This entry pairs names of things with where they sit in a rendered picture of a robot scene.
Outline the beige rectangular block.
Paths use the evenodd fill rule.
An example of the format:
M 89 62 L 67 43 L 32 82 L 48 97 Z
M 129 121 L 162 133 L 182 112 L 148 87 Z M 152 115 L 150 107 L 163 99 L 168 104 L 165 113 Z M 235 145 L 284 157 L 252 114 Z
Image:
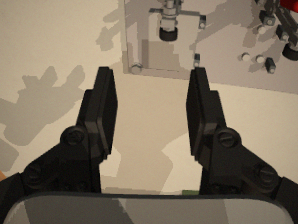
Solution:
M 200 12 L 184 11 L 176 17 L 178 39 L 166 42 L 159 39 L 163 9 L 148 12 L 149 68 L 191 72 L 194 65 Z

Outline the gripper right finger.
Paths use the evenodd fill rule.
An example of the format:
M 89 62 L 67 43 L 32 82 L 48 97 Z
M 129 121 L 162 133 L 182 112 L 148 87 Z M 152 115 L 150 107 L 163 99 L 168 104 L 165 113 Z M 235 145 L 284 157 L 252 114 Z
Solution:
M 265 197 L 281 204 L 298 224 L 298 184 L 278 176 L 227 127 L 219 92 L 210 90 L 205 67 L 191 69 L 186 113 L 191 156 L 203 166 L 199 195 Z

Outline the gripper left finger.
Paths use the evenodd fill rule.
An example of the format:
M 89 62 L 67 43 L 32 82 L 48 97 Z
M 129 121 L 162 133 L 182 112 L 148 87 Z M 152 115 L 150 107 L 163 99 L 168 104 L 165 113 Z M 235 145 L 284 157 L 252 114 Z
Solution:
M 93 89 L 85 90 L 76 125 L 66 128 L 60 143 L 29 163 L 22 173 L 0 181 L 0 224 L 15 202 L 28 195 L 45 191 L 102 193 L 99 164 L 111 155 L 117 109 L 113 69 L 99 67 Z

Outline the grey metal fixture plate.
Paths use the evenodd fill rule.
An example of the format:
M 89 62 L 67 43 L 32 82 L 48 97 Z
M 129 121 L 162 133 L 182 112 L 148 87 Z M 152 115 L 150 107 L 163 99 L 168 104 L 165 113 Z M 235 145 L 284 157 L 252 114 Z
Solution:
M 142 65 L 139 74 L 155 77 L 189 80 L 191 72 L 148 68 L 148 11 L 163 9 L 164 0 L 124 0 L 128 73 L 133 63 Z M 208 82 L 250 87 L 298 94 L 298 61 L 282 55 L 287 40 L 280 41 L 276 34 L 279 19 L 274 26 L 264 25 L 266 32 L 259 34 L 263 25 L 260 10 L 254 0 L 184 0 L 181 10 L 206 15 L 206 29 L 198 29 L 196 54 L 200 54 L 199 67 L 205 67 Z M 244 61 L 243 53 L 250 59 Z M 258 63 L 257 55 L 264 61 Z M 267 57 L 276 68 L 268 74 Z

